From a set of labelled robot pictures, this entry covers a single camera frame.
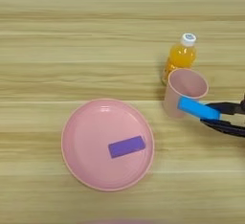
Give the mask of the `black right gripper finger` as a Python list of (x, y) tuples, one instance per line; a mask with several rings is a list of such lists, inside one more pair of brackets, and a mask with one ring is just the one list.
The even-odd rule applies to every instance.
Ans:
[(234, 102), (212, 102), (208, 103), (210, 108), (219, 111), (221, 114), (234, 115), (242, 114), (245, 115), (245, 107), (242, 107), (240, 103)]
[(218, 120), (201, 120), (201, 123), (221, 133), (245, 138), (245, 127), (243, 126), (232, 125), (230, 122)]

